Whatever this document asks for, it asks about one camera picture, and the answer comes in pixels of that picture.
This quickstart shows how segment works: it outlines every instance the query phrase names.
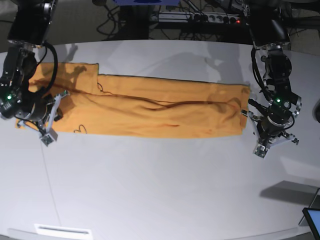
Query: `gray floor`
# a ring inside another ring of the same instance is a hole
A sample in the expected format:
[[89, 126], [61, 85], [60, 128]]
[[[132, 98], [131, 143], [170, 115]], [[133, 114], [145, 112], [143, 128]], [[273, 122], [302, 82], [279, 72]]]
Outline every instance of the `gray floor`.
[[[206, 5], [204, 0], [193, 0], [193, 2], [199, 8]], [[115, 4], [112, 1], [108, 1], [108, 6], [113, 8]], [[13, 20], [16, 9], [17, 7], [9, 0], [0, 0], [0, 20]], [[204, 12], [211, 11], [210, 8], [204, 9]], [[301, 17], [309, 17], [316, 13], [300, 11], [296, 14]], [[101, 41], [106, 37], [96, 32], [96, 27], [106, 19], [106, 10], [103, 7], [94, 6], [91, 0], [59, 0], [48, 34], [48, 41], [54, 45]], [[102, 30], [110, 33], [112, 28], [113, 23], [110, 21]], [[10, 24], [0, 22], [0, 52], [6, 52], [8, 49], [7, 35], [9, 29]], [[320, 56], [318, 31], [305, 30], [295, 34], [299, 30], [292, 29], [291, 31], [291, 50]], [[170, 39], [177, 39], [180, 33], [179, 30], [164, 30], [164, 32]], [[168, 39], [159, 29], [152, 30], [150, 37], [156, 40]], [[216, 41], [216, 37], [211, 37], [209, 41]]]

